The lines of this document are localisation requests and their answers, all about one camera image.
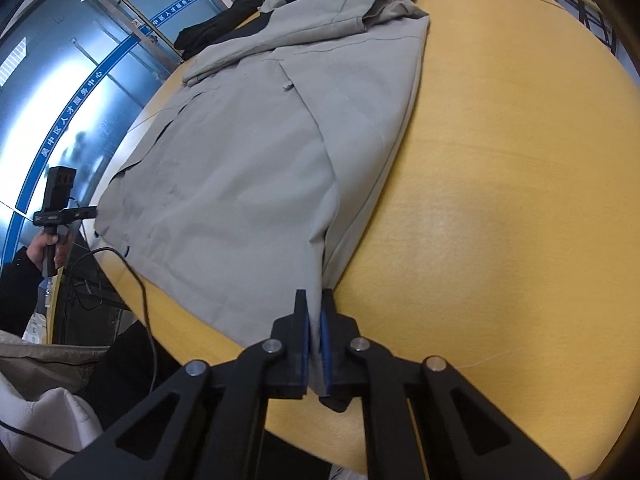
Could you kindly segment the person's left hand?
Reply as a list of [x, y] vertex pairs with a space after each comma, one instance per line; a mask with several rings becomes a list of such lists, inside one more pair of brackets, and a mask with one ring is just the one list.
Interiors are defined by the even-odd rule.
[[46, 250], [49, 247], [55, 249], [55, 267], [62, 268], [67, 261], [70, 245], [73, 244], [69, 235], [59, 237], [47, 232], [39, 232], [26, 249], [26, 255], [38, 270], [42, 270], [44, 260], [46, 260]]

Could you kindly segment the person's left forearm black sleeve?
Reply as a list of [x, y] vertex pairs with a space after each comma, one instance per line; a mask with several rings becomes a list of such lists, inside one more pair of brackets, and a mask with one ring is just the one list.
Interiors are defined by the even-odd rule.
[[3, 266], [0, 282], [1, 329], [21, 338], [38, 302], [42, 272], [21, 248], [10, 263]]

